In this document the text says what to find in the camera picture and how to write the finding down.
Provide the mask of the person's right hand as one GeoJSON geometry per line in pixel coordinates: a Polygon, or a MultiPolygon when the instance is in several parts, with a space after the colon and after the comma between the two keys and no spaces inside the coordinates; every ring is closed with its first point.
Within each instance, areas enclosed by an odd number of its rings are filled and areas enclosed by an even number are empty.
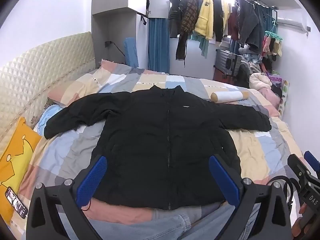
{"type": "MultiPolygon", "coordinates": [[[[303,204],[300,207],[299,214],[303,215],[304,212],[306,211],[306,208],[307,208],[307,205],[303,204]]],[[[297,220],[295,221],[294,225],[292,226],[291,232],[292,232],[293,238],[297,237],[302,231],[302,228],[300,227],[300,224],[299,224],[301,219],[302,219],[302,217],[298,217],[297,220]]]]}

